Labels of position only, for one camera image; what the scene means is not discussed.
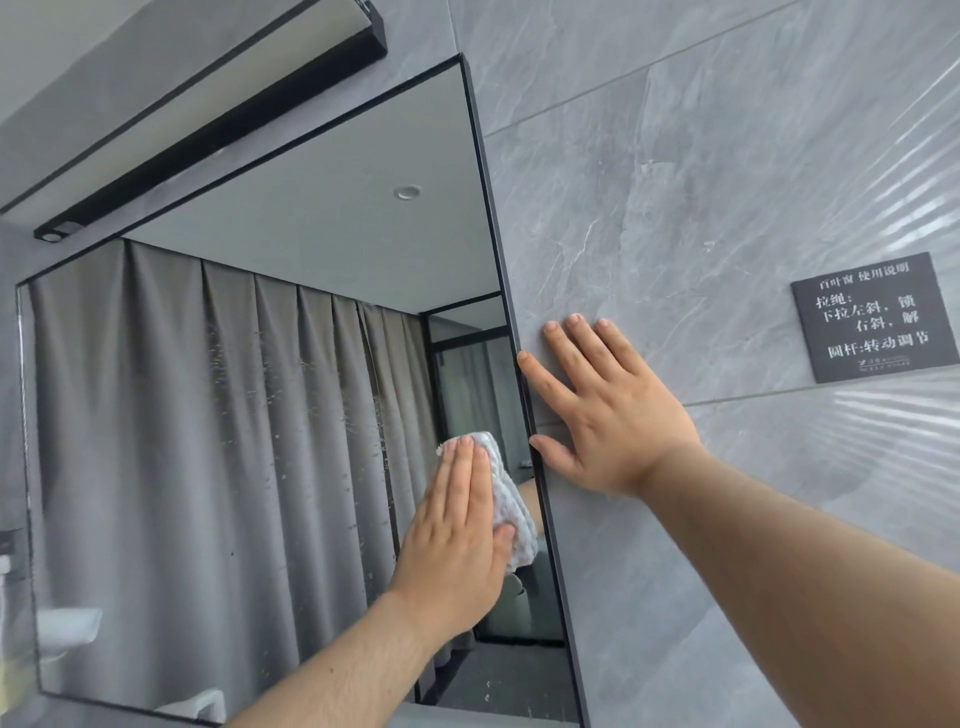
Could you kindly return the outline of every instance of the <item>ceiling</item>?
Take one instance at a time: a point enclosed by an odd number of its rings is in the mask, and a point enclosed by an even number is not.
[[[128,237],[407,313],[499,290],[459,66]]]
[[[0,122],[149,2],[0,1]]]

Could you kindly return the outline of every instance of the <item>hand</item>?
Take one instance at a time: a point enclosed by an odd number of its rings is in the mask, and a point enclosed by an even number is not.
[[[461,437],[444,444],[433,483],[403,539],[389,594],[399,596],[433,651],[493,608],[515,529],[494,533],[490,457]]]
[[[642,496],[646,476],[663,458],[686,448],[703,449],[697,430],[613,323],[601,319],[594,331],[575,313],[566,324],[576,345],[556,322],[543,332],[576,393],[529,352],[520,352],[516,360],[566,422],[576,453],[545,435],[534,435],[530,444],[548,466],[585,488]]]

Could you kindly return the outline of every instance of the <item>mirror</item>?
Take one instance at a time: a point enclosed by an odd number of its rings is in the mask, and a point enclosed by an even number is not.
[[[44,692],[236,715],[387,588],[449,436],[543,529],[471,98],[447,61],[20,285]],[[562,612],[540,536],[408,701],[579,723]]]

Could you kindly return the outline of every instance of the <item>finger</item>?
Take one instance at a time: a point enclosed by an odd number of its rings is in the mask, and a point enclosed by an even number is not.
[[[450,469],[450,484],[446,489],[444,520],[453,526],[462,526],[467,520],[467,504],[470,498],[470,474],[473,471],[473,438],[464,435],[457,442]]]
[[[470,502],[465,523],[470,528],[490,528],[493,522],[493,477],[486,448],[473,451]]]
[[[530,444],[540,453],[548,467],[567,480],[583,485],[584,466],[570,448],[546,435],[534,435],[530,438]]]
[[[620,329],[609,319],[600,319],[597,322],[597,336],[607,345],[620,366],[631,374],[642,375],[650,371],[643,357],[636,353],[630,340],[620,333]]]
[[[543,335],[578,391],[600,378],[587,358],[577,349],[577,345],[570,341],[570,337],[566,335],[566,331],[560,324],[556,321],[548,322],[543,327]]]
[[[572,314],[566,320],[566,326],[573,334],[580,351],[602,378],[610,381],[619,374],[623,374],[623,367],[613,356],[607,345],[597,336],[596,331],[590,328],[587,319],[579,313]]]
[[[570,388],[547,372],[546,368],[529,352],[517,354],[516,363],[550,409],[566,419],[577,403],[577,396],[570,391]]]
[[[442,521],[446,508],[446,490],[450,482],[450,471],[453,469],[453,458],[457,449],[456,440],[447,440],[440,455],[440,465],[437,474],[433,476],[433,484],[426,496],[427,507],[424,516],[428,520]]]
[[[514,550],[515,534],[516,528],[511,523],[501,523],[493,532],[493,558],[490,564],[493,578],[503,579],[510,554]]]

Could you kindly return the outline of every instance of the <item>grey marble tile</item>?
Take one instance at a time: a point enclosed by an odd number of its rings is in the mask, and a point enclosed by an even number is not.
[[[0,206],[299,2],[147,5],[0,125]]]
[[[492,133],[789,0],[450,0]]]
[[[717,456],[960,570],[960,368],[690,412]],[[796,725],[646,507],[549,480],[593,726]]]
[[[79,249],[122,230],[456,54],[446,0],[378,0],[375,5],[387,32],[385,59],[71,235],[69,243]]]
[[[790,281],[920,251],[960,326],[958,27],[807,0],[489,137],[521,343],[580,310],[684,402],[805,386]]]

